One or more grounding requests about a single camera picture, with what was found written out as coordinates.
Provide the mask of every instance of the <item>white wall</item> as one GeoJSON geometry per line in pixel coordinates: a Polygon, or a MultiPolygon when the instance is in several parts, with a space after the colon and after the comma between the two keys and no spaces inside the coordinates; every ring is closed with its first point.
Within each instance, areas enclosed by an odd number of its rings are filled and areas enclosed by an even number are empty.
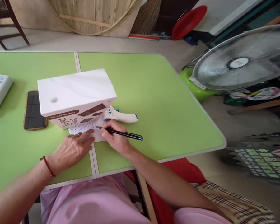
{"type": "Polygon", "coordinates": [[[206,5],[208,10],[196,31],[217,35],[262,0],[199,0],[194,6],[206,5]]]}

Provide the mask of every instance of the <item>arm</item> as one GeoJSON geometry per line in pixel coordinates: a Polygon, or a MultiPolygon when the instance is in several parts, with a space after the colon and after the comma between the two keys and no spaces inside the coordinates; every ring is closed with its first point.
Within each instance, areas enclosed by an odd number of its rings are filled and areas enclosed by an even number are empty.
{"type": "MultiPolygon", "coordinates": [[[[113,128],[121,132],[127,131],[113,120],[105,123],[103,127],[113,128]]],[[[204,197],[192,185],[130,145],[127,137],[117,134],[111,135],[105,129],[102,129],[102,136],[112,148],[131,161],[152,189],[173,208],[203,208],[228,219],[215,204],[204,197]]]]}
{"type": "MultiPolygon", "coordinates": [[[[94,138],[85,141],[93,129],[67,136],[58,149],[46,157],[54,175],[78,163],[92,148],[94,138]]],[[[0,223],[19,224],[33,203],[51,181],[50,172],[44,160],[0,192],[0,223]]]]}

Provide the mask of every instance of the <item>cardboard box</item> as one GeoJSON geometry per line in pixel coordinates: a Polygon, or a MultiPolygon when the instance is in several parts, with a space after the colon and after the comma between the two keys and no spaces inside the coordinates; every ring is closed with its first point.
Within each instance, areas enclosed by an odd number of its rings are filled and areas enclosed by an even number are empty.
{"type": "Polygon", "coordinates": [[[62,129],[96,121],[117,98],[104,69],[37,81],[40,113],[62,129]]]}

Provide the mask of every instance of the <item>infrared thermometer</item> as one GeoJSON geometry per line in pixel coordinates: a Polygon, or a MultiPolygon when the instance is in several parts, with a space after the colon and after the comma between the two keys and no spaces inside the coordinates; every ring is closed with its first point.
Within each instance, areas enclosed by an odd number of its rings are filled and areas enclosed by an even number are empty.
{"type": "Polygon", "coordinates": [[[103,114],[103,120],[115,120],[121,121],[127,124],[135,123],[138,121],[138,117],[136,114],[124,114],[119,112],[119,110],[115,110],[112,106],[108,107],[108,109],[103,114]]]}

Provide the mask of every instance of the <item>tile floor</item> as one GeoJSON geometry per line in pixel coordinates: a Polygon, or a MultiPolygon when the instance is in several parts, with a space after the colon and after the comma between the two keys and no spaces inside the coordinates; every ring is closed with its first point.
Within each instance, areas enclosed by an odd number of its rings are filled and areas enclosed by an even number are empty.
{"type": "MultiPolygon", "coordinates": [[[[1,28],[0,34],[14,33],[13,28],[1,28]]],[[[206,46],[190,46],[184,41],[147,41],[110,37],[88,37],[77,34],[24,29],[31,46],[27,46],[21,37],[4,40],[8,49],[14,50],[50,50],[50,51],[87,51],[87,52],[125,52],[162,54],[179,72],[180,69],[200,55],[206,46]]],[[[267,110],[252,111],[229,115],[232,106],[224,105],[222,97],[210,97],[203,107],[217,124],[227,139],[228,146],[234,146],[243,136],[251,134],[280,132],[280,120],[267,110]]],[[[270,208],[280,223],[280,186],[265,180],[248,178],[241,169],[230,167],[220,161],[226,150],[191,156],[188,160],[197,165],[205,177],[230,191],[246,196],[270,208]]],[[[125,179],[130,193],[136,194],[136,186],[125,179]]],[[[38,224],[40,204],[29,211],[30,223],[38,224]]]]}

